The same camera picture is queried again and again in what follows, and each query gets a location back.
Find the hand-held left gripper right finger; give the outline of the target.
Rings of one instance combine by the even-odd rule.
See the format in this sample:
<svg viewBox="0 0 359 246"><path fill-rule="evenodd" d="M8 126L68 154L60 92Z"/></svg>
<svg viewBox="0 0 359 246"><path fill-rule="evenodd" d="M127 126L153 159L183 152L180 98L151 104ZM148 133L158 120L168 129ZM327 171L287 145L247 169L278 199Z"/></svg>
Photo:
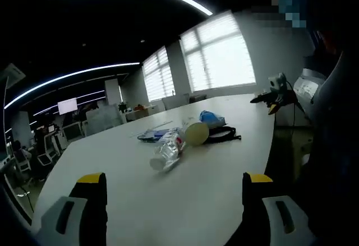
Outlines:
<svg viewBox="0 0 359 246"><path fill-rule="evenodd" d="M229 245L315 245L304 210L267 175L243 174L242 205Z"/></svg>

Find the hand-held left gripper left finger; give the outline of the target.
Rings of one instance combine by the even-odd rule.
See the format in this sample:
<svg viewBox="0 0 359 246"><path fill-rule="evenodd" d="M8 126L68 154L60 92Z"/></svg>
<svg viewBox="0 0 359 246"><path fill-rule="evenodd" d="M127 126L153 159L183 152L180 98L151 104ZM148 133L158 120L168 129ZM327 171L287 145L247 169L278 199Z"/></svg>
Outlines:
<svg viewBox="0 0 359 246"><path fill-rule="evenodd" d="M107 180L105 173L81 177L41 218L39 245L106 245Z"/></svg>

